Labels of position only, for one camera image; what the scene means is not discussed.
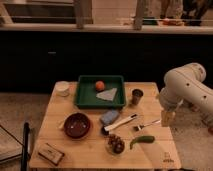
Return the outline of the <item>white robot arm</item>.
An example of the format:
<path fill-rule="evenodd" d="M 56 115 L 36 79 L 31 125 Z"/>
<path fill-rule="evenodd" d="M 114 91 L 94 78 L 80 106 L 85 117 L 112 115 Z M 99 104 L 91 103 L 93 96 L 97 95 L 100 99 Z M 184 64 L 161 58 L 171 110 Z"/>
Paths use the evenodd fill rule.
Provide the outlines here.
<path fill-rule="evenodd" d="M 158 99 L 163 107 L 161 125 L 168 127 L 174 119 L 174 112 L 186 100 L 203 112 L 202 121 L 213 127 L 213 89 L 203 84 L 206 70 L 199 63 L 189 63 L 169 70 L 164 75 L 165 87 Z"/>

